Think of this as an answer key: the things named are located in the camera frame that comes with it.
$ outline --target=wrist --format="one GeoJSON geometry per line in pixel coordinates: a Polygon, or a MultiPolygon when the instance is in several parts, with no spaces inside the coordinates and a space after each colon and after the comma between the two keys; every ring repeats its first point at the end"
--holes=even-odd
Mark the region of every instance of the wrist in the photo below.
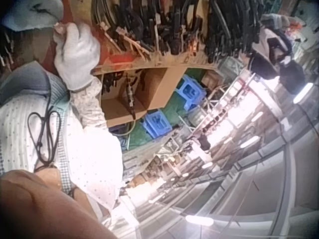
{"type": "Polygon", "coordinates": [[[66,86],[69,91],[77,93],[89,87],[92,84],[94,76],[89,75],[87,77],[76,77],[76,80],[71,80],[66,82],[66,86]]]}

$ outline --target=black cord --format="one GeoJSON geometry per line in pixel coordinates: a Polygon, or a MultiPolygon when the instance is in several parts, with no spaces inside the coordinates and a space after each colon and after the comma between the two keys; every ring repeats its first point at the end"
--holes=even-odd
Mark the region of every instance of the black cord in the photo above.
{"type": "Polygon", "coordinates": [[[31,140],[33,142],[33,145],[34,145],[37,157],[38,157],[37,163],[39,161],[41,163],[43,163],[43,165],[36,168],[34,170],[34,172],[37,172],[43,168],[47,168],[47,167],[51,166],[51,164],[54,161],[54,157],[55,157],[55,153],[56,153],[56,149],[57,149],[57,145],[58,145],[58,139],[59,139],[59,135],[60,135],[60,131],[61,131],[61,115],[57,111],[53,111],[53,106],[51,106],[49,108],[50,101],[51,101],[51,95],[48,98],[48,103],[46,105],[44,117],[41,117],[41,115],[37,112],[32,112],[31,114],[29,114],[28,119],[27,119],[28,130],[29,130],[31,140]],[[57,131],[57,136],[56,136],[55,142],[53,142],[51,128],[50,128],[50,118],[54,113],[57,114],[58,121],[59,121],[59,126],[58,126],[58,131],[57,131]],[[32,116],[36,116],[41,120],[41,131],[40,131],[39,138],[38,138],[36,143],[34,141],[34,138],[33,138],[33,135],[32,135],[31,129],[30,129],[30,118],[32,116]],[[48,156],[49,156],[47,161],[44,160],[41,156],[41,148],[43,146],[42,137],[43,137],[45,128],[46,128],[46,141],[47,141],[48,156]]]}
{"type": "Polygon", "coordinates": [[[299,109],[303,112],[303,114],[306,116],[308,122],[310,123],[310,125],[312,126],[313,130],[315,131],[317,137],[319,138],[319,132],[318,132],[318,130],[316,129],[314,123],[311,121],[311,119],[310,119],[309,115],[307,114],[307,112],[304,110],[304,108],[303,108],[301,105],[299,105],[299,104],[295,104],[295,105],[298,106],[298,108],[299,108],[299,109]]]}

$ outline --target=earphone cord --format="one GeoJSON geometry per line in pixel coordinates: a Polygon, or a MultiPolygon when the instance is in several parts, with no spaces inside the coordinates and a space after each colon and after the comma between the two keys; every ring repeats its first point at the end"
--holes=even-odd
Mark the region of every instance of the earphone cord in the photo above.
{"type": "Polygon", "coordinates": [[[57,111],[53,111],[53,106],[51,106],[49,108],[50,101],[51,101],[51,95],[49,96],[48,103],[46,105],[44,117],[41,117],[41,115],[37,112],[32,112],[31,114],[29,114],[28,119],[27,119],[27,125],[28,125],[28,130],[30,133],[30,137],[31,137],[31,140],[33,142],[33,145],[34,145],[34,148],[36,150],[37,157],[38,157],[37,163],[40,161],[43,164],[42,166],[36,168],[34,170],[34,172],[37,172],[43,168],[47,168],[47,167],[51,166],[51,164],[54,161],[54,157],[55,157],[55,153],[56,153],[56,149],[57,149],[57,145],[58,145],[58,139],[59,139],[59,135],[60,135],[60,131],[61,131],[61,115],[57,111]],[[58,123],[59,123],[55,142],[53,142],[53,137],[52,137],[51,128],[50,128],[50,118],[54,113],[57,114],[58,123]],[[39,138],[38,138],[37,142],[35,142],[33,135],[31,133],[31,129],[30,129],[30,122],[29,121],[30,121],[30,118],[32,116],[36,116],[41,120],[41,131],[40,131],[39,138]],[[47,161],[44,160],[42,158],[42,155],[41,155],[41,148],[43,146],[42,137],[43,137],[45,128],[46,128],[46,141],[47,141],[47,148],[48,148],[48,160],[47,161]]]}

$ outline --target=blue plastic crate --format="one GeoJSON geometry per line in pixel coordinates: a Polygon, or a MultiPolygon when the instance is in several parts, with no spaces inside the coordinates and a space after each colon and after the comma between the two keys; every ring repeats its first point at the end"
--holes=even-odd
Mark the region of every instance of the blue plastic crate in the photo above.
{"type": "Polygon", "coordinates": [[[158,138],[172,131],[172,126],[161,110],[154,113],[146,114],[143,127],[151,135],[152,138],[158,138]]]}
{"type": "Polygon", "coordinates": [[[186,100],[184,109],[188,112],[203,101],[206,96],[206,90],[188,75],[183,75],[182,79],[184,80],[183,85],[179,89],[175,89],[175,91],[186,100]]]}

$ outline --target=hand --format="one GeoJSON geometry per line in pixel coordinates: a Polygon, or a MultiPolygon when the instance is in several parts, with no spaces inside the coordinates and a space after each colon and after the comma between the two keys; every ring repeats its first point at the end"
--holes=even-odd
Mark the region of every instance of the hand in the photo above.
{"type": "Polygon", "coordinates": [[[87,87],[93,80],[92,69],[100,60],[100,43],[88,25],[69,23],[65,34],[54,34],[56,42],[55,67],[71,91],[87,87]]]}

